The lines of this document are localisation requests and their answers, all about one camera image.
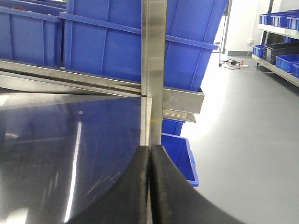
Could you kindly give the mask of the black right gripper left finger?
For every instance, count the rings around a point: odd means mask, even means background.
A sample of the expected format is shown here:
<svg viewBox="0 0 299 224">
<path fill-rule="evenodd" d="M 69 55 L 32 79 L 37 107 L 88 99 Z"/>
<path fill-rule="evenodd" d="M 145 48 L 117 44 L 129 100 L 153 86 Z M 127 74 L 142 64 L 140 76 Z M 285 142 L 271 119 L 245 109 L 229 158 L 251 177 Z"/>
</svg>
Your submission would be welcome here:
<svg viewBox="0 0 299 224">
<path fill-rule="evenodd" d="M 112 188 L 67 223 L 147 223 L 149 166 L 150 148 L 139 146 L 132 161 Z"/>
</svg>

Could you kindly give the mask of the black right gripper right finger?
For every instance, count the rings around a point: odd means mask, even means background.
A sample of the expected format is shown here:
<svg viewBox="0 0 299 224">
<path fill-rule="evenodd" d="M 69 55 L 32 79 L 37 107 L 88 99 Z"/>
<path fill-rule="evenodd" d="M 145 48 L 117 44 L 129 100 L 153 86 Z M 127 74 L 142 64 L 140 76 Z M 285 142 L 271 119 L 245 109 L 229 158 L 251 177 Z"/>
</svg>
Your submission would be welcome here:
<svg viewBox="0 0 299 224">
<path fill-rule="evenodd" d="M 150 197 L 155 224 L 240 224 L 196 191 L 161 145 L 150 149 Z"/>
</svg>

